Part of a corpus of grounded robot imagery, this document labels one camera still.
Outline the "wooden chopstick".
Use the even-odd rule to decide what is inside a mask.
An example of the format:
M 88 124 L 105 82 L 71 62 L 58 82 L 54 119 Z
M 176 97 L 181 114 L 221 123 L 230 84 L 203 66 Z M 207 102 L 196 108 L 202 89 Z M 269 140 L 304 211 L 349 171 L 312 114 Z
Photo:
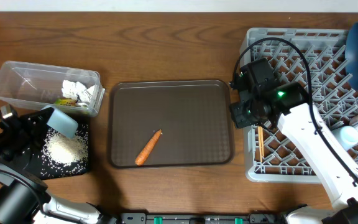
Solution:
M 262 162 L 262 160 L 264 158 L 264 130 L 263 130 L 263 127 L 259 126 L 258 132 L 259 132 L 260 161 Z
M 260 158 L 260 163 L 263 163 L 264 140 L 263 140 L 263 129 L 261 126 L 257 127 L 257 132 L 258 132 L 258 143 L 259 143 L 259 158 Z

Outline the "light blue bowl with rice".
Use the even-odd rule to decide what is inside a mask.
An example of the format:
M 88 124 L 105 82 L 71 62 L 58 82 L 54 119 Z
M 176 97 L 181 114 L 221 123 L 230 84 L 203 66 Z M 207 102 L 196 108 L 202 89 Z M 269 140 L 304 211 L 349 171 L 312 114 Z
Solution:
M 76 130 L 78 129 L 78 123 L 73 118 L 54 106 L 45 106 L 41 109 L 41 111 L 46 110 L 52 112 L 47 121 L 47 125 L 65 137 L 73 139 L 75 137 Z

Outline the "green snack wrapper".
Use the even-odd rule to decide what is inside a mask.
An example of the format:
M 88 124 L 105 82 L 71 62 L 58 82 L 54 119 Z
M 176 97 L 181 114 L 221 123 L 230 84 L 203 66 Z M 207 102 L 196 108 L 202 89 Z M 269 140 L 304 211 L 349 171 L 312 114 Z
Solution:
M 54 102 L 55 105 L 62 105 L 62 106 L 76 106 L 77 100 L 73 99 L 57 99 Z

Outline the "white tissue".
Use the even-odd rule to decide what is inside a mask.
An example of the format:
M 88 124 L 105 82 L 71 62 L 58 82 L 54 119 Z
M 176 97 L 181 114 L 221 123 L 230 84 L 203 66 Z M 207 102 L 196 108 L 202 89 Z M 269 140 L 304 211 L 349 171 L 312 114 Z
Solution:
M 95 89 L 95 85 L 81 91 L 78 93 L 79 99 L 81 103 L 86 103 L 87 105 L 91 103 L 91 99 L 93 97 L 93 92 Z
M 84 90 L 86 90 L 86 87 L 81 82 L 71 82 L 68 80 L 62 82 L 62 96 L 64 98 L 77 100 L 78 95 Z

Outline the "small light blue cup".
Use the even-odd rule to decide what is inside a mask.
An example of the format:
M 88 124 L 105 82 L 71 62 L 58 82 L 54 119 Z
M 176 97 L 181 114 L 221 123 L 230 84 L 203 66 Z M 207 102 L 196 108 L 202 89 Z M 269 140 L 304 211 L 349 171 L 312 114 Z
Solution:
M 352 126 L 343 126 L 332 130 L 332 134 L 345 151 L 358 144 L 358 132 Z

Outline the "orange carrot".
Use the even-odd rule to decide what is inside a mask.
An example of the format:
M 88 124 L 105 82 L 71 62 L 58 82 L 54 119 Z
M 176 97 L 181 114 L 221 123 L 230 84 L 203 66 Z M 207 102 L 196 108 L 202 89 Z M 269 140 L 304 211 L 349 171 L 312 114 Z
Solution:
M 138 154 L 135 159 L 135 164 L 137 166 L 142 166 L 144 162 L 149 157 L 150 153 L 154 149 L 156 143 L 158 142 L 160 136 L 162 135 L 162 130 L 159 129 L 154 133 L 154 135 L 149 139 L 148 143 L 144 146 L 143 150 Z

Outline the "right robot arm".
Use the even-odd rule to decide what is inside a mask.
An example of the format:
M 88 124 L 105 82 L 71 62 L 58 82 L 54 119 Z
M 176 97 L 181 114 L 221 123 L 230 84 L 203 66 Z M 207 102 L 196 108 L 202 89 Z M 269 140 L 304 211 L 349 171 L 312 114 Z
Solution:
M 358 164 L 344 150 L 297 82 L 281 84 L 267 59 L 235 68 L 230 83 L 239 102 L 230 105 L 241 129 L 269 121 L 301 152 L 322 183 L 331 211 L 303 205 L 282 215 L 284 223 L 358 223 Z

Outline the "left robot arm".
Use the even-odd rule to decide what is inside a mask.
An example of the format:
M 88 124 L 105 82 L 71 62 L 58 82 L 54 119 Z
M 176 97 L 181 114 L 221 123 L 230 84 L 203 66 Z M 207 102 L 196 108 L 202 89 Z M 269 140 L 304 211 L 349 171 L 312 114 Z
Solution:
M 14 165 L 26 149 L 42 147 L 50 128 L 74 138 L 77 121 L 51 106 L 19 116 L 6 105 L 0 109 L 0 128 L 0 223 L 119 223 L 92 204 L 52 195 L 34 170 Z

